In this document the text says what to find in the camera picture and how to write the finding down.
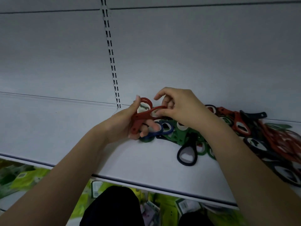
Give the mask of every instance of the barcode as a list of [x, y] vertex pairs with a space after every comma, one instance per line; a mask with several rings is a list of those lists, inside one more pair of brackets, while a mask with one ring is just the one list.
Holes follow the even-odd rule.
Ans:
[[181, 209], [188, 209], [188, 206], [186, 205], [186, 201], [180, 202], [179, 206]]
[[26, 175], [27, 173], [19, 174], [18, 178], [22, 178]]

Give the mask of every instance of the red bottle opener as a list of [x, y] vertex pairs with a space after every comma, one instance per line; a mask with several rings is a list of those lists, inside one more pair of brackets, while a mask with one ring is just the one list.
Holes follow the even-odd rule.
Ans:
[[159, 109], [167, 108], [166, 106], [157, 106], [153, 108], [152, 102], [148, 98], [141, 98], [141, 102], [144, 102], [149, 105], [150, 110], [142, 112], [142, 113], [135, 113], [132, 115], [133, 125], [131, 127], [131, 133], [137, 134], [139, 131], [140, 126], [143, 124], [145, 120], [157, 120], [161, 119], [162, 117], [157, 117], [155, 115], [156, 111]]

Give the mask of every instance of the hand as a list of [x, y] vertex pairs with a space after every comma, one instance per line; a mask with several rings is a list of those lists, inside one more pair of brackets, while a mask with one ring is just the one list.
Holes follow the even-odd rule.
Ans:
[[139, 137], [148, 135], [148, 126], [151, 126], [155, 131], [159, 131], [158, 125], [153, 120], [145, 120], [144, 124], [139, 128], [141, 131], [137, 134], [132, 134], [130, 129], [132, 127], [131, 117], [140, 106], [140, 97], [137, 95], [136, 100], [127, 109], [121, 110], [111, 116], [109, 119], [101, 122], [99, 125], [105, 130], [105, 135], [109, 143], [129, 137], [137, 140]]
[[157, 111], [158, 116], [171, 117], [182, 125], [197, 130], [199, 123], [196, 121], [204, 116], [213, 115], [190, 89], [165, 87], [156, 94], [154, 99], [158, 100], [164, 95], [162, 105], [167, 106], [167, 109]]

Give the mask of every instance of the leg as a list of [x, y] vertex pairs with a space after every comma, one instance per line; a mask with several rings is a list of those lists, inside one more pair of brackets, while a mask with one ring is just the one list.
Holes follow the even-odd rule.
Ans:
[[127, 187], [107, 188], [86, 209], [80, 226], [143, 225], [138, 198]]

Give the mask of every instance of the dark edge strip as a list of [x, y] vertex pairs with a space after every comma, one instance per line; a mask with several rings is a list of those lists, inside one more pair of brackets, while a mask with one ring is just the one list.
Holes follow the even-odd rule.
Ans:
[[246, 2], [246, 3], [224, 3], [224, 4], [204, 4], [204, 5], [178, 5], [178, 6], [152, 6], [152, 7], [130, 7], [130, 8], [112, 8], [112, 10], [122, 9], [158, 9], [158, 8], [178, 8], [178, 7], [208, 7], [208, 6], [235, 6], [235, 5], [271, 5], [271, 4], [292, 4], [301, 3], [296, 1], [270, 1], [270, 2]]
[[7, 92], [0, 92], [5, 94], [13, 94], [13, 95], [24, 95], [24, 96], [32, 96], [32, 97], [41, 97], [41, 98], [54, 98], [54, 99], [63, 99], [63, 100], [71, 100], [71, 101], [79, 101], [79, 102], [93, 102], [93, 103], [103, 103], [103, 104], [109, 104], [109, 105], [115, 105], [114, 103], [108, 103], [108, 102], [94, 102], [94, 101], [84, 101], [84, 100], [78, 100], [78, 99], [69, 99], [69, 98], [55, 98], [55, 97], [47, 97], [47, 96], [38, 96], [38, 95], [31, 95], [31, 94], [21, 94], [21, 93], [7, 93]]
[[74, 12], [74, 11], [95, 11], [100, 9], [74, 9], [74, 10], [48, 10], [48, 11], [28, 11], [28, 12], [3, 12], [0, 14], [15, 14], [15, 13], [53, 13], [53, 12]]
[[[28, 161], [28, 162], [32, 162], [32, 163], [37, 163], [37, 164], [45, 165], [45, 166], [49, 166], [49, 167], [54, 167], [55, 166], [53, 164], [43, 163], [43, 162], [39, 162], [39, 161], [36, 161], [36, 160], [25, 159], [25, 158], [22, 158], [22, 157], [10, 156], [10, 155], [3, 154], [3, 153], [0, 153], [0, 156], [5, 156], [5, 157], [8, 157], [8, 158], [12, 158], [12, 159]], [[213, 199], [213, 198], [207, 198], [207, 197], [198, 196], [198, 195], [191, 195], [191, 194], [187, 194], [187, 193], [183, 193], [183, 192], [171, 191], [171, 190], [168, 190], [168, 189], [158, 188], [156, 186], [149, 186], [149, 185], [140, 184], [140, 183], [136, 183], [136, 182], [128, 182], [126, 180], [111, 178], [111, 177], [108, 177], [108, 176], [102, 176], [102, 175], [97, 175], [97, 174], [92, 174], [91, 176], [95, 177], [95, 178], [107, 179], [107, 180], [111, 180], [111, 181], [115, 181], [115, 182], [122, 182], [122, 183], [126, 183], [126, 184], [129, 184], [129, 185], [145, 187], [145, 188], [148, 188], [148, 189], [159, 190], [159, 191], [163, 191], [163, 192], [167, 192], [167, 193], [171, 193], [171, 194], [178, 194], [178, 195], [183, 195], [183, 196], [187, 196], [187, 197], [192, 197], [192, 198], [197, 198], [197, 199], [201, 199], [201, 200], [212, 201], [212, 202], [216, 202], [216, 203], [220, 203], [220, 204], [224, 204], [224, 205], [230, 205], [230, 206], [237, 207], [237, 204], [232, 203], [232, 202], [220, 201], [220, 200]]]

